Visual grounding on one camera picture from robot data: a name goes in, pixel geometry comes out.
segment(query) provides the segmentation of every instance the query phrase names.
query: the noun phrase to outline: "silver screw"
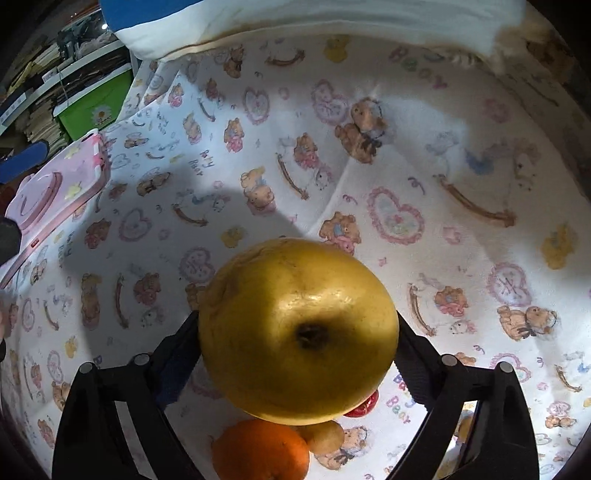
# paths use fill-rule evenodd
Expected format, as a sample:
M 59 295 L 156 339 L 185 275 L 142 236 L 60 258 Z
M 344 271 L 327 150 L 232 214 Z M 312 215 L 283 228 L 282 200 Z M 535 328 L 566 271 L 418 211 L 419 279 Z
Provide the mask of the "silver screw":
M 150 361 L 150 356 L 147 353 L 141 353 L 136 355 L 134 358 L 134 363 L 138 366 L 142 366 L 147 364 Z
M 443 362 L 443 365 L 447 367 L 455 367 L 457 364 L 457 358 L 449 353 L 443 355 L 441 361 Z
M 499 363 L 499 367 L 506 374 L 510 374 L 513 371 L 513 365 L 511 365 L 509 362 L 501 362 Z
M 82 364 L 80 366 L 80 368 L 78 369 L 78 371 L 81 374 L 87 374 L 88 372 L 90 372 L 93 368 L 94 368 L 94 363 L 92 362 L 86 362 L 85 364 Z

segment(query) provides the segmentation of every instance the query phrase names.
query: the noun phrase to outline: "pink phone case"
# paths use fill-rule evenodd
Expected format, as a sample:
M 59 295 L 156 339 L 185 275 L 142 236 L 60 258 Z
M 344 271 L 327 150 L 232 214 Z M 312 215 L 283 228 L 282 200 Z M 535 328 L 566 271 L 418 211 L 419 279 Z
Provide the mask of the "pink phone case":
M 21 182 L 6 211 L 6 217 L 21 229 L 21 250 L 0 267 L 0 288 L 6 287 L 52 231 L 105 186 L 107 160 L 103 138 L 94 129 Z

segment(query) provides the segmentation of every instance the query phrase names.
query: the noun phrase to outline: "green storage bin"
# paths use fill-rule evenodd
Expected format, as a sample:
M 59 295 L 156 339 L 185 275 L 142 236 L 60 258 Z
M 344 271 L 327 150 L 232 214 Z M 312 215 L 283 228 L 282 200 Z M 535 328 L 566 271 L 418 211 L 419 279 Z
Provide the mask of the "green storage bin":
M 86 90 L 74 95 L 54 110 L 72 140 L 82 138 L 93 128 L 102 129 L 115 121 L 133 81 L 131 65 L 126 64 Z

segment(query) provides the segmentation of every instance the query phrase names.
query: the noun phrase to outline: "apple stem cavity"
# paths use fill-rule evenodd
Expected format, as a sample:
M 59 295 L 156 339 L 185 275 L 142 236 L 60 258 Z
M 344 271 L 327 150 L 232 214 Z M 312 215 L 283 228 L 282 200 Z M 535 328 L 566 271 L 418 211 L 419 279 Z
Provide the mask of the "apple stem cavity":
M 329 332 L 323 325 L 305 323 L 295 333 L 297 341 L 305 350 L 321 350 L 329 341 Z

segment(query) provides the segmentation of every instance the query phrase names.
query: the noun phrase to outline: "bedsheet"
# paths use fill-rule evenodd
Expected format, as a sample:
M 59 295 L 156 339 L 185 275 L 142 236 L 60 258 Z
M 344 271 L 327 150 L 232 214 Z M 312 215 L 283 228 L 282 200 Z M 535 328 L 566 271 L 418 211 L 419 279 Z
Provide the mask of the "bedsheet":
M 303 236 L 364 262 L 439 352 L 513 364 L 549 479 L 591 419 L 589 131 L 539 66 L 499 81 L 367 38 L 145 62 L 104 132 L 109 183 L 2 292 L 4 414 L 49 473 L 81 363 L 153 351 L 233 255 Z M 211 439 L 247 417 L 201 363 L 166 415 L 208 479 Z M 338 419 L 346 442 L 309 478 L 385 477 L 424 415 L 392 366 L 375 410 Z

